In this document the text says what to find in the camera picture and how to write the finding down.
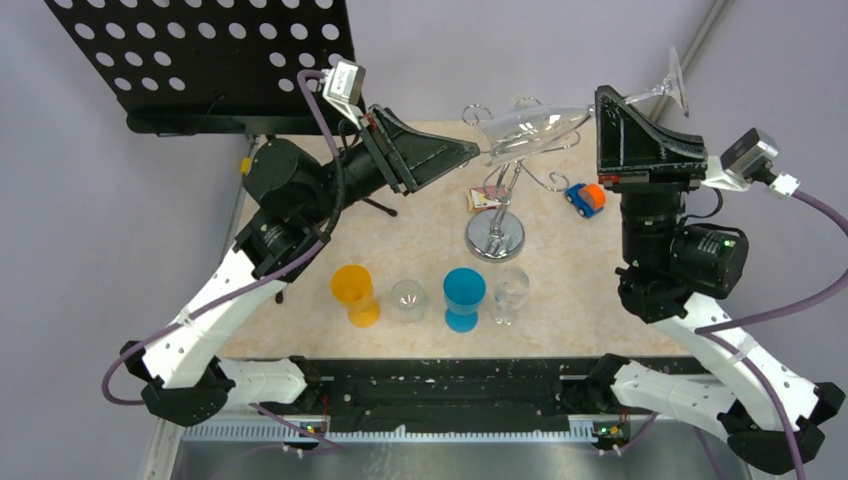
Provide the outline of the clear wine glass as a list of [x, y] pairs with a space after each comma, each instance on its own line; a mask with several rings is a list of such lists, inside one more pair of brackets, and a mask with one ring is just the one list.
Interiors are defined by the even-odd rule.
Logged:
[[[626, 96], [624, 102], [632, 105], [654, 97], [668, 97], [688, 118], [689, 99], [679, 55], [674, 47], [669, 50], [668, 58], [666, 76], [654, 87]], [[553, 148], [558, 141], [594, 117], [597, 110], [595, 104], [582, 107], [538, 104], [516, 107], [505, 115], [480, 122], [477, 128], [488, 143], [489, 160], [486, 165], [492, 168], [520, 161]]]
[[541, 102], [534, 96], [522, 96], [515, 100], [510, 107], [511, 111], [520, 111], [539, 106]]
[[502, 270], [495, 282], [495, 323], [512, 325], [521, 318], [530, 290], [528, 274], [521, 268]]
[[398, 281], [390, 292], [391, 305], [397, 319], [402, 323], [420, 322], [427, 308], [424, 288], [416, 281]]

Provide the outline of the blue wine glass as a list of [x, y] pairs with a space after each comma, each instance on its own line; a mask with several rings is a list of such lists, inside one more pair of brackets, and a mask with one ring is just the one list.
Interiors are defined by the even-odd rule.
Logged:
[[442, 289], [446, 325], [457, 333], [472, 331], [478, 323], [478, 311], [487, 291], [483, 276], [471, 268], [456, 268], [447, 273]]

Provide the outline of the clear wine glass front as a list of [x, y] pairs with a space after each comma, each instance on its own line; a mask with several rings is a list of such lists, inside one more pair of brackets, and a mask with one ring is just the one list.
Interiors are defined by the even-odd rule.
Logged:
[[391, 305], [397, 319], [402, 323], [420, 322], [427, 308], [424, 288], [416, 281], [398, 281], [390, 292]]

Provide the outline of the orange wine glass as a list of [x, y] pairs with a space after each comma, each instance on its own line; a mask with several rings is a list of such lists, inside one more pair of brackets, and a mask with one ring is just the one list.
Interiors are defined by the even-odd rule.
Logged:
[[377, 323], [381, 309], [365, 267], [351, 264], [339, 268], [332, 276], [330, 289], [352, 325], [368, 328]]

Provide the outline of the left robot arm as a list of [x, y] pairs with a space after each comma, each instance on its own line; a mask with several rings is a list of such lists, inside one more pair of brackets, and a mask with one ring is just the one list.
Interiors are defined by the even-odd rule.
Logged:
[[353, 126], [354, 144], [345, 132], [330, 136], [327, 164], [282, 138], [255, 153], [244, 181], [258, 206], [254, 216], [177, 317], [122, 348], [119, 361], [142, 380], [140, 404], [149, 413], [190, 427], [255, 404], [302, 414], [317, 407], [320, 376], [307, 360], [222, 359], [220, 348], [305, 271], [346, 208], [383, 187], [415, 193], [480, 152], [473, 142], [418, 131], [378, 105]]

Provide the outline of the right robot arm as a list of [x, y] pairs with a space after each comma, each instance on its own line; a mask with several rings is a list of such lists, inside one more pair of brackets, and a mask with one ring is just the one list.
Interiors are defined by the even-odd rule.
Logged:
[[701, 187], [744, 192], [764, 184], [774, 195], [819, 209], [840, 228], [846, 219], [802, 192], [798, 180], [775, 173], [778, 148], [752, 128], [712, 156], [698, 135], [650, 120], [613, 87], [595, 92], [597, 175], [620, 197], [624, 266], [617, 271], [623, 307], [682, 345], [716, 386], [652, 370], [621, 356], [603, 356], [589, 373], [586, 397], [600, 412], [618, 406], [672, 417], [724, 441], [749, 466], [771, 474], [805, 475], [845, 393], [830, 382], [796, 374], [762, 347], [748, 326], [821, 303], [847, 284], [840, 278], [804, 300], [739, 320], [721, 307], [744, 270], [749, 251], [735, 227], [699, 223], [684, 214], [684, 197]]

